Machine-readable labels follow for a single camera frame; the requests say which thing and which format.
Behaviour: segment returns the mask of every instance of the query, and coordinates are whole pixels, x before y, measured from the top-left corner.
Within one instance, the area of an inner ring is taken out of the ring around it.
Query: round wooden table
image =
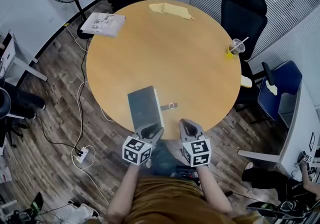
[[[149,4],[186,7],[194,20],[151,11]],[[134,131],[128,94],[154,86],[162,111],[162,139],[178,139],[179,120],[190,119],[206,131],[234,105],[241,84],[239,57],[227,57],[231,38],[202,10],[171,0],[141,1],[117,11],[126,21],[116,38],[95,35],[86,71],[91,91],[117,123]]]

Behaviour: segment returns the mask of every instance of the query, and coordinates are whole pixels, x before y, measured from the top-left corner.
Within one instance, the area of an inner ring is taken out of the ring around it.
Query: straw
[[[230,50],[230,52],[232,52],[234,49],[236,49],[239,45],[243,44],[244,41],[246,41],[249,38],[249,36],[247,36],[243,41],[241,41],[237,46],[233,47],[232,50]]]

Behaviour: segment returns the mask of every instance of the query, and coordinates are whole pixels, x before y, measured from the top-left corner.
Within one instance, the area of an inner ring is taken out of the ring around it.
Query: jeans
[[[179,165],[184,166],[185,164],[170,153],[163,140],[159,140],[151,154],[151,168],[144,169],[142,173],[171,177]]]
[[[35,94],[23,91],[10,83],[4,82],[3,88],[8,92],[11,98],[10,114],[32,119],[35,112],[32,106],[42,109],[45,106],[45,100]]]

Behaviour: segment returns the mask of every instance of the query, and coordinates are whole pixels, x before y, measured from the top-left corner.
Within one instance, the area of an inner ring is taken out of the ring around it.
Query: cable
[[[65,144],[65,143],[60,143],[60,142],[52,142],[52,141],[48,140],[48,138],[47,138],[47,136],[46,136],[46,134],[45,134],[44,124],[43,124],[42,119],[41,119],[38,115],[36,115],[36,117],[40,119],[43,136],[45,137],[45,139],[46,139],[49,143],[51,143],[51,144],[65,145],[65,146],[71,147],[72,150],[75,149],[76,151],[78,151],[78,153],[81,152],[79,149],[77,149],[76,147],[74,147],[74,146],[72,146],[72,145]]]
[[[79,140],[82,138],[83,130],[84,130],[83,109],[82,109],[80,97],[81,97],[81,93],[82,93],[83,87],[85,86],[84,84],[85,84],[85,83],[88,83],[88,81],[86,81],[86,76],[85,76],[85,72],[84,72],[84,70],[83,70],[83,68],[82,68],[82,65],[83,65],[83,63],[84,63],[86,54],[88,53],[87,47],[88,47],[89,39],[86,41],[85,49],[83,49],[83,48],[81,47],[81,45],[77,42],[77,40],[76,40],[76,38],[74,37],[74,35],[73,35],[73,34],[71,33],[71,31],[68,29],[68,27],[66,26],[65,28],[69,31],[69,33],[70,33],[70,35],[73,37],[75,43],[76,43],[82,50],[85,51],[84,56],[83,56],[83,59],[82,59],[82,62],[81,62],[81,65],[80,65],[81,71],[82,71],[82,75],[83,75],[83,82],[80,84],[79,89],[78,89],[78,92],[77,92],[77,94],[76,94],[76,102],[77,102],[78,108],[79,108],[80,121],[81,121],[81,129],[80,129],[79,137],[78,137],[76,143],[74,144],[74,146],[72,147],[72,150],[71,150],[71,161],[72,161],[73,165],[74,165],[77,169],[79,169],[81,172],[85,173],[85,174],[89,177],[89,179],[90,179],[90,180],[92,181],[92,183],[95,185],[96,189],[99,191],[99,193],[100,193],[101,196],[104,198],[104,200],[105,200],[108,204],[110,204],[109,201],[105,198],[105,196],[102,194],[102,192],[101,192],[100,189],[98,188],[97,184],[96,184],[96,183],[94,182],[94,180],[91,178],[91,176],[90,176],[86,171],[84,171],[85,169],[87,169],[87,168],[89,168],[90,166],[92,166],[92,165],[94,164],[94,162],[95,162],[95,159],[96,159],[96,150],[95,150],[95,148],[94,148],[93,146],[91,146],[91,145],[86,146],[86,148],[87,148],[87,147],[92,147],[93,150],[94,150],[94,158],[93,158],[93,161],[92,161],[92,163],[91,163],[90,165],[88,165],[87,167],[85,167],[85,168],[80,168],[79,166],[76,165],[76,163],[75,163],[75,161],[74,161],[74,157],[76,157],[75,155],[73,155],[74,149],[75,149],[76,146],[78,145]]]
[[[254,199],[254,198],[251,198],[251,197],[246,196],[246,195],[243,195],[243,194],[238,194],[238,193],[233,192],[233,191],[232,191],[232,193],[233,193],[233,194],[236,194],[236,195],[238,195],[238,196],[241,196],[241,197],[244,197],[244,198],[248,198],[248,199],[251,199],[251,200],[255,200],[255,201],[258,201],[258,202],[261,202],[261,203],[262,203],[262,201],[260,201],[260,200],[258,200],[258,199]]]
[[[71,31],[69,30],[69,28],[68,28],[67,26],[66,26],[65,28],[69,31],[69,33],[70,33],[70,35],[73,37],[75,43],[76,43],[82,50],[84,50],[84,51],[87,53],[88,51],[85,50],[85,49],[83,49],[83,48],[81,47],[81,45],[77,42],[76,38],[75,38],[74,35],[71,33]]]
[[[60,219],[57,215],[53,214],[52,212],[48,212],[48,213],[55,216],[60,221],[60,223],[64,221],[63,219]]]
[[[84,61],[85,61],[85,58],[86,58],[86,55],[87,55],[88,42],[89,42],[89,39],[86,41],[85,50],[84,50],[85,52],[84,52],[84,55],[83,55],[83,58],[82,58],[82,62],[81,62],[81,65],[80,65],[80,68],[81,68],[81,71],[82,71],[82,76],[83,76],[83,82],[84,82],[84,83],[86,83],[86,76],[85,76],[85,72],[84,72],[84,70],[83,70],[83,68],[82,68],[82,65],[83,65],[83,63],[84,63]],[[81,94],[82,94],[82,91],[83,91],[84,87],[85,87],[85,86],[82,86],[79,96],[78,96],[79,90],[78,90],[78,93],[77,93],[77,95],[76,95],[76,101],[78,102],[78,107],[79,107],[80,117],[81,117],[80,120],[81,120],[81,126],[82,126],[82,127],[83,127],[83,125],[84,125],[84,119],[83,119],[84,111],[83,111],[82,104],[81,104]],[[76,142],[76,144],[75,144],[74,147],[77,147],[77,145],[78,145],[80,139],[82,138],[82,136],[83,136],[83,129],[81,129],[79,138],[78,138],[78,140],[77,140],[77,142]]]
[[[46,211],[46,212],[44,212],[44,213],[39,213],[37,216],[40,216],[40,215],[44,215],[44,214],[50,213],[50,212],[52,212],[52,211],[55,211],[55,210],[61,209],[61,208],[63,208],[63,207],[69,206],[69,205],[71,205],[71,203],[68,203],[68,204],[66,204],[66,205],[64,205],[64,206],[61,206],[61,207],[59,207],[59,208],[56,208],[56,209],[48,210],[48,211]]]
[[[100,107],[100,109],[101,109],[102,115],[104,116],[105,119],[107,119],[109,122],[114,122],[114,121],[115,121],[115,120],[109,120],[109,119],[106,117],[106,115],[105,115],[102,107]]]
[[[80,120],[81,120],[81,130],[80,130],[80,134],[79,134],[78,140],[76,141],[75,145],[79,142],[79,140],[80,140],[80,138],[81,138],[81,135],[82,135],[82,133],[83,133],[83,128],[84,128],[84,125],[83,125],[83,116],[82,116],[82,114],[81,114],[81,108],[80,108],[80,104],[79,104],[80,99],[78,98],[78,95],[79,95],[79,91],[80,91],[81,87],[84,86],[85,83],[88,83],[88,81],[84,81],[82,84],[80,84],[79,89],[78,89],[78,92],[77,92],[77,94],[76,94],[76,99],[77,99],[78,108],[79,108],[79,114],[80,114]],[[90,180],[92,181],[92,183],[95,185],[96,189],[99,191],[99,193],[101,194],[101,196],[103,197],[103,199],[104,199],[108,204],[110,204],[109,201],[106,199],[106,197],[102,194],[102,192],[101,192],[100,189],[98,188],[97,184],[96,184],[96,183],[94,182],[94,180],[91,178],[91,176],[90,176],[86,171],[84,171],[84,170],[87,169],[88,167],[92,166],[92,165],[94,164],[94,162],[95,162],[95,159],[96,159],[96,150],[95,150],[95,148],[94,148],[93,146],[91,146],[91,145],[86,146],[86,148],[87,148],[87,147],[92,147],[92,148],[94,149],[94,159],[93,159],[92,163],[91,163],[89,166],[87,166],[87,167],[85,167],[85,168],[80,168],[79,166],[76,165],[76,163],[75,163],[75,161],[74,161],[75,155],[73,155],[73,153],[74,153],[74,147],[72,147],[72,150],[71,150],[71,161],[72,161],[73,165],[74,165],[78,170],[80,170],[81,172],[83,172],[85,175],[87,175],[87,176],[89,177],[89,179],[90,179]]]

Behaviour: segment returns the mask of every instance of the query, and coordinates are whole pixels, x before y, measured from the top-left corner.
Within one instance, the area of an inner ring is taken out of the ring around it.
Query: table top
[[[314,144],[312,150],[309,148],[310,140],[314,134]],[[302,151],[309,156],[315,156],[320,136],[320,121],[312,102],[310,94],[303,80],[296,97],[292,122],[286,137],[284,146],[280,153],[280,163],[289,175],[297,181],[302,180],[302,173],[295,163]]]
[[[194,20],[150,10],[149,4],[186,7]],[[154,86],[165,131],[162,139],[178,139],[179,120],[193,120],[205,131],[233,107],[241,85],[239,57],[226,55],[231,38],[200,9],[178,1],[147,0],[117,11],[126,21],[116,38],[95,35],[86,72],[92,94],[117,123],[134,130],[128,94]]]

